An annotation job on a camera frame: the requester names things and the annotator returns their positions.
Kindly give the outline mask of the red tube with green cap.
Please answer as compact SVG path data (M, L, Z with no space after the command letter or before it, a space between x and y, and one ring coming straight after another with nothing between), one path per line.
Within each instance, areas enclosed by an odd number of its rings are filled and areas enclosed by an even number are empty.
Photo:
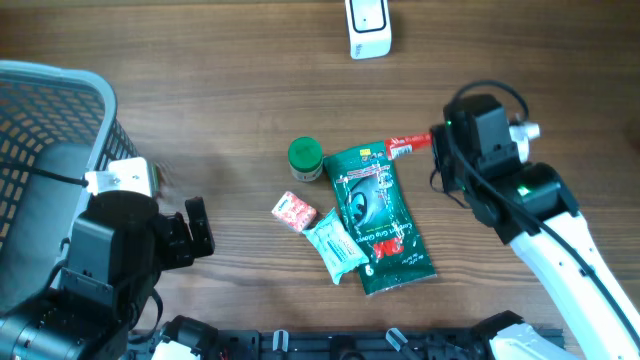
M432 134L421 133L417 135L392 137L384 141L386 155L389 160L395 160L404 155L432 145Z

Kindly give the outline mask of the green 3M gloves packet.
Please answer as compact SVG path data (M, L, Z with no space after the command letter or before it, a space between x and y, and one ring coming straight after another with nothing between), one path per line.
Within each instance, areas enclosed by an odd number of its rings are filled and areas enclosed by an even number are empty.
M382 142L330 155L324 168L342 222L368 258L358 267L367 295L436 276Z

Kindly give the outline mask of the red white small box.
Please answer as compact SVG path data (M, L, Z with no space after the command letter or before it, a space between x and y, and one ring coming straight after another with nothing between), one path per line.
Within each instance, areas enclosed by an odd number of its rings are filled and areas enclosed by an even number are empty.
M315 208L290 191L282 195L271 213L296 233L304 231L317 216Z

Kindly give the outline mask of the teal wet wipes pack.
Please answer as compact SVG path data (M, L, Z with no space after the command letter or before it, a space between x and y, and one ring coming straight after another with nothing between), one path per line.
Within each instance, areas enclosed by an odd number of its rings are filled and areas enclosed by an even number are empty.
M340 284L344 274L369 263L369 258L346 231L335 209L314 228L303 230L302 233L323 259L335 285Z

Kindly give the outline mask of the green lid small jar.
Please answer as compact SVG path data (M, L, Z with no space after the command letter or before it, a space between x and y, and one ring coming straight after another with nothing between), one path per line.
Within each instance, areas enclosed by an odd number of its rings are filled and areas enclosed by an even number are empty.
M323 169L323 149L312 137L299 137L291 142L288 149L288 162L293 177L302 182L317 179Z

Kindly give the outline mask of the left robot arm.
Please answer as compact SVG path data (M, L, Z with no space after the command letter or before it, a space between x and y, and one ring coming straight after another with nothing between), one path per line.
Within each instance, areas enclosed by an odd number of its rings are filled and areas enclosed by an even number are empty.
M117 359L154 332L132 334L166 270L191 266L215 249L202 198L165 216L131 191L91 198L73 223L69 251L43 288L1 319L4 359Z

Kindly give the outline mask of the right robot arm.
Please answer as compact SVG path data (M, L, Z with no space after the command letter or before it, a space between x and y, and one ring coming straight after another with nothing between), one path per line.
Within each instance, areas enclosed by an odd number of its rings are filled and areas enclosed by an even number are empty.
M584 354L639 356L639 313L604 262L580 206L559 173L529 160L540 135L508 119L490 94L456 95L431 130L445 193L459 191L476 219L543 285Z

